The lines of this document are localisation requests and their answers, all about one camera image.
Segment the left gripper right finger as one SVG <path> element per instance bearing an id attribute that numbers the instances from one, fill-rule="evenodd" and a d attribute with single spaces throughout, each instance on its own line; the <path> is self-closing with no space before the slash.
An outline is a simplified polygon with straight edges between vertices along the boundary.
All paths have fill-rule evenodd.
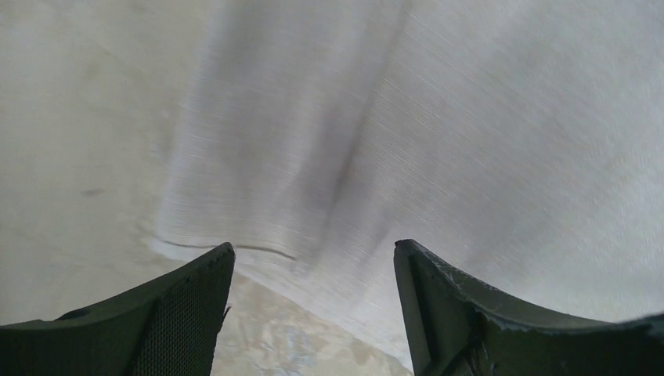
<path id="1" fill-rule="evenodd" d="M 395 245 L 416 375 L 660 375 L 663 317 L 608 323 L 509 295 L 415 240 Z"/>

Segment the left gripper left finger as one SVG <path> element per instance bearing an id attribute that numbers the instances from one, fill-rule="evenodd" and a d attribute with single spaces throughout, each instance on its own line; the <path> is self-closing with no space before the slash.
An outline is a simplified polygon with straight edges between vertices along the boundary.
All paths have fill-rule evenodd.
<path id="1" fill-rule="evenodd" d="M 3 375 L 209 375 L 228 313 L 229 243 L 61 317 L 1 327 Z"/>

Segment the beige cloth napkin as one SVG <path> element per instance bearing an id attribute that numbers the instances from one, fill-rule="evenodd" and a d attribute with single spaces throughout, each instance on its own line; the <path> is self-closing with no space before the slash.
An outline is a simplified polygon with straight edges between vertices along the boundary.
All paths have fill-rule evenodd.
<path id="1" fill-rule="evenodd" d="M 236 249 L 216 375 L 405 375 L 412 238 L 663 310 L 660 1 L 4 1 L 1 322 Z"/>

